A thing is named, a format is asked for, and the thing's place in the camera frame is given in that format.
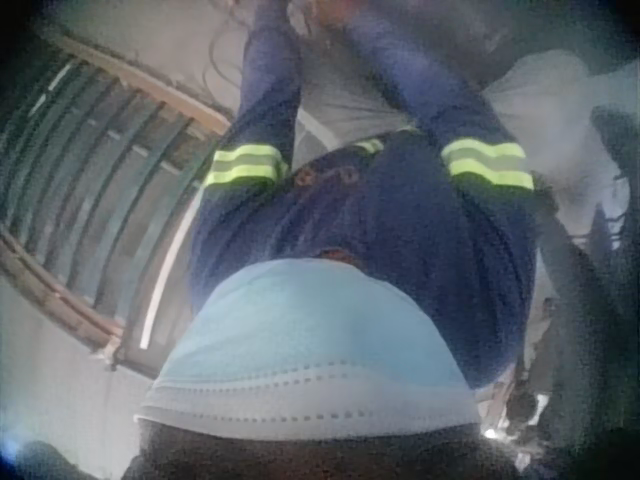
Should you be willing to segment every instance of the navy blue work uniform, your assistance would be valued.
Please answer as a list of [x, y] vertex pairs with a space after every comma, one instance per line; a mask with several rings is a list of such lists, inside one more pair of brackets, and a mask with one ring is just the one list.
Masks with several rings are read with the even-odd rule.
[[241, 107], [214, 155], [197, 220], [196, 308], [248, 265], [340, 251], [418, 303], [472, 388], [494, 380], [522, 348], [532, 292], [524, 152], [462, 79], [365, 10], [347, 35], [415, 128], [291, 174], [300, 53], [286, 2], [259, 9]]

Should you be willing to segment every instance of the person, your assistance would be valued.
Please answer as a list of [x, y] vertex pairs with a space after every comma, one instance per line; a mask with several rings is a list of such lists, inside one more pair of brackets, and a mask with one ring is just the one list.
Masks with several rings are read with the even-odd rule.
[[473, 389], [522, 349], [533, 180], [487, 102], [367, 2], [317, 1], [415, 125], [290, 173], [300, 54], [263, 0], [203, 185], [199, 311], [125, 478], [516, 478]]

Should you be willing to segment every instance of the dark fabric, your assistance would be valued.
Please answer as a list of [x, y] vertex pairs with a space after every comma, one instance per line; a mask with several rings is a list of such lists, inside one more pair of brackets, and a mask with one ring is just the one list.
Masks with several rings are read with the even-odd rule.
[[[422, 133], [387, 135], [375, 155], [355, 146], [331, 152], [279, 185], [256, 179], [209, 187], [193, 243], [194, 306], [247, 265], [343, 250], [365, 273], [411, 296], [470, 386], [484, 385], [522, 347], [534, 275], [531, 192], [474, 174], [452, 179], [440, 153], [460, 137], [513, 140], [464, 82], [378, 20], [358, 22], [354, 43], [366, 44], [380, 62], [374, 66], [407, 92]], [[266, 142], [286, 155], [299, 78], [297, 47], [284, 24], [284, 16], [258, 12], [244, 65], [243, 105], [251, 105], [241, 110], [225, 150]], [[261, 76], [264, 58], [279, 73]]]

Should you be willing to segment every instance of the light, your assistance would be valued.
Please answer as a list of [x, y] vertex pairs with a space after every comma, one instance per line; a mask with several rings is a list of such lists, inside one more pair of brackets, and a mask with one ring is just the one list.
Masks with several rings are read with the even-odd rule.
[[496, 438], [498, 438], [498, 434], [496, 433], [496, 431], [493, 428], [488, 428], [484, 431], [483, 435], [487, 438], [490, 438], [492, 440], [495, 440]]

